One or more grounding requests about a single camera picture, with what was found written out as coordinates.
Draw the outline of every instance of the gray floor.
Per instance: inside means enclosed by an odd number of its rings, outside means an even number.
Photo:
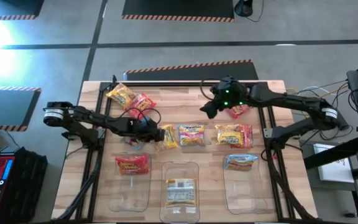
[[[0,46],[90,44],[101,4],[102,0],[45,0],[37,20],[0,21]],[[265,0],[259,23],[236,17],[233,24],[121,20],[123,4],[124,0],[108,1],[99,43],[358,39],[358,0]],[[260,5],[261,1],[255,0],[254,17],[259,15]],[[12,134],[20,145],[46,155],[50,164],[33,222],[46,221],[51,216],[67,148],[67,141],[60,136],[63,130],[43,124],[42,108],[48,101],[78,101],[89,52],[90,49],[0,50],[0,85],[42,88],[28,130]],[[122,80],[125,70],[239,59],[252,59],[261,80],[284,80],[287,88],[300,90],[346,79],[348,70],[358,68],[358,44],[97,49],[89,79],[110,80],[117,75]],[[357,115],[347,105],[347,96],[340,97],[339,110],[349,124],[358,125]],[[335,141],[355,136],[358,134],[353,132]],[[4,133],[0,139],[0,144],[12,144]],[[341,217],[354,210],[348,192],[313,189],[313,196],[320,218],[355,222]],[[332,199],[331,203],[326,203],[327,198]]]

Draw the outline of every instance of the wooden table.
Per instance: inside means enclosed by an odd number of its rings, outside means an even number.
[[[272,91],[285,91],[285,85],[282,80],[267,82]],[[99,84],[100,82],[84,82],[80,102],[78,104],[85,106],[90,110],[95,110]],[[119,142],[121,137],[108,131],[94,210],[94,222],[160,222],[159,213],[162,188],[161,168],[163,163],[168,161],[193,161],[199,165],[198,182],[201,213],[199,222],[277,221],[267,162],[261,159],[259,159],[259,171],[262,182],[262,186],[260,186],[262,198],[260,199],[266,204],[263,212],[258,214],[246,213],[233,215],[226,208],[222,170],[223,157],[232,153],[253,153],[260,155],[264,150],[264,140],[260,127],[259,114],[256,108],[251,109],[247,114],[242,115],[237,120],[232,119],[224,111],[219,113],[214,119],[208,119],[206,114],[199,110],[199,108],[207,102],[207,99],[202,96],[200,88],[198,87],[133,87],[132,89],[138,93],[145,93],[157,103],[156,109],[159,110],[162,115],[161,125],[173,124],[176,126],[178,124],[204,124],[206,126],[206,146],[183,147],[156,154],[155,144],[146,144],[141,151],[148,152],[152,157],[149,206],[144,212],[112,212],[109,209],[109,204],[114,183],[115,155],[120,152],[131,151],[132,149],[128,145]],[[204,91],[207,95],[212,97],[208,89],[208,87],[204,87]],[[104,106],[105,103],[103,103],[101,111],[104,111]],[[288,126],[293,123],[290,110],[284,108],[273,108],[273,110],[277,126]],[[110,116],[116,117],[122,112],[123,109],[121,106],[116,103],[112,104]],[[149,116],[155,121],[158,120],[158,115],[154,111],[150,112]],[[268,118],[267,110],[265,110],[265,116]],[[234,123],[251,124],[253,126],[254,147],[251,150],[236,150],[231,149],[228,146],[215,145],[215,124]],[[288,143],[298,145],[296,141],[290,141]],[[73,151],[80,146],[81,143],[79,141],[73,141],[69,144],[68,152]],[[301,152],[291,147],[286,147],[282,152],[291,191],[307,211],[316,217],[316,208]],[[85,158],[86,150],[82,150],[72,154],[65,161],[53,209],[53,218],[61,215],[78,193],[81,185]],[[286,214],[287,209],[283,193],[280,194],[280,198],[283,211]],[[86,197],[83,210],[84,217],[88,211],[88,202],[89,197]]]

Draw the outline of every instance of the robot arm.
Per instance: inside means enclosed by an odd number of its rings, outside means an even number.
[[[214,98],[206,103],[201,111],[208,118],[214,118],[218,111],[233,106],[249,105],[254,107],[279,106],[307,112],[310,117],[287,127],[265,129],[264,135],[270,148],[283,149],[292,136],[303,135],[313,129],[330,130],[335,127],[345,129],[347,123],[325,99],[275,93],[267,85],[239,83],[232,77],[223,78],[211,87]]]
[[[96,145],[99,139],[98,131],[88,129],[80,122],[106,128],[119,136],[128,136],[143,142],[151,140],[157,142],[164,139],[164,130],[157,128],[157,123],[150,118],[144,118],[141,121],[127,117],[111,118],[87,110],[83,106],[73,106],[69,102],[48,102],[44,116],[46,125],[68,130],[62,134],[65,138],[79,136],[85,146]]]

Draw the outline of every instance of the hazard stripe tape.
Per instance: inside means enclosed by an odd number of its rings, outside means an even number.
[[[234,18],[230,18],[230,17],[208,17],[208,16],[122,15],[122,19],[195,21],[195,22],[234,22]]]
[[[31,20],[36,19],[38,16],[35,15],[11,15],[11,16],[0,16],[0,21],[2,20]]]
[[[41,91],[41,88],[39,88],[39,87],[0,86],[0,90],[12,90],[12,91]]]
[[[25,131],[27,130],[26,125],[0,125],[1,131]]]
[[[233,63],[248,63],[248,62],[252,62],[252,60],[234,60],[234,61],[227,61],[227,62],[198,63],[193,65],[179,65],[179,66],[169,66],[169,67],[159,67],[159,68],[143,68],[138,70],[128,70],[125,71],[124,74],[154,72],[154,71],[161,71],[161,70],[175,70],[175,69],[182,69],[182,68],[205,67],[205,66],[214,66],[214,65],[227,65]]]

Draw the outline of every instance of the food wrapper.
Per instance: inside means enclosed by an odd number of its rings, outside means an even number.
[[[194,179],[168,179],[165,205],[196,205],[194,183]]]
[[[250,110],[248,105],[233,106],[231,109],[225,109],[234,119]]]
[[[204,146],[204,125],[178,125],[181,146]]]
[[[128,105],[128,107],[126,107],[125,109],[128,110],[130,108],[137,108],[139,110],[130,110],[128,111],[128,113],[137,119],[142,119],[143,115],[146,115],[150,110],[146,110],[146,109],[151,109],[154,108],[156,105],[156,103],[154,103],[149,97],[147,97],[145,94],[141,93],[139,95],[137,95],[132,103],[130,103]]]
[[[241,148],[241,149],[250,149],[254,144],[254,137],[252,135],[252,125],[249,124],[240,124],[236,130],[240,131],[242,134],[243,142],[242,144],[231,144],[231,148]]]
[[[240,132],[239,124],[233,125],[215,125],[218,133],[217,145],[237,144],[239,146],[244,144],[244,135]]]
[[[226,170],[250,171],[253,163],[258,159],[252,154],[231,154],[224,164]]]
[[[146,154],[116,157],[116,162],[121,175],[146,174],[149,172],[149,157]]]
[[[136,97],[136,94],[124,84],[119,83],[113,90],[107,93],[106,96],[119,103],[123,108],[127,108]]]
[[[121,142],[124,142],[124,143],[132,146],[132,148],[135,151],[139,151],[140,149],[142,149],[142,147],[144,145],[144,142],[141,142],[141,141],[139,141],[139,140],[137,140],[136,138],[133,138],[133,137],[123,137],[121,139]]]
[[[178,147],[178,143],[173,136],[173,126],[172,124],[161,126],[161,129],[165,130],[164,141],[159,141],[156,145],[157,152],[166,150],[166,149],[174,149]]]

